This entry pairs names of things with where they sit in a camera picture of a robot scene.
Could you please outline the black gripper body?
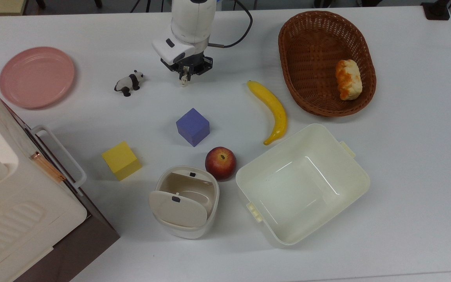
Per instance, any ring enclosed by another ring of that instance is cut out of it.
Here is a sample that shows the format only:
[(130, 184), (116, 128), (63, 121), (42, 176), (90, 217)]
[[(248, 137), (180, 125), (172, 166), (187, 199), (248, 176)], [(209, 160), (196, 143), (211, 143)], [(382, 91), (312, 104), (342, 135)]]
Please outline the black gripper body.
[(189, 66), (190, 76), (201, 75), (213, 67), (213, 59), (204, 56), (204, 52), (194, 54), (184, 58), (185, 53), (179, 54), (175, 59), (172, 59), (170, 64), (166, 63), (161, 58), (161, 62), (170, 70), (181, 73), (182, 66)]

